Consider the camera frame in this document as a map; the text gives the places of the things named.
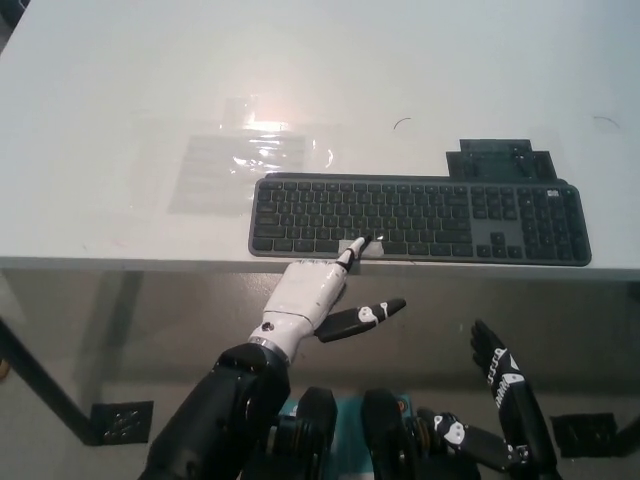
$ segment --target keyboard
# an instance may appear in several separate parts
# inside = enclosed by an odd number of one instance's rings
[[[580,195],[562,181],[278,173],[256,183],[249,237],[256,256],[334,258],[366,235],[379,243],[365,253],[380,260],[591,260]]]

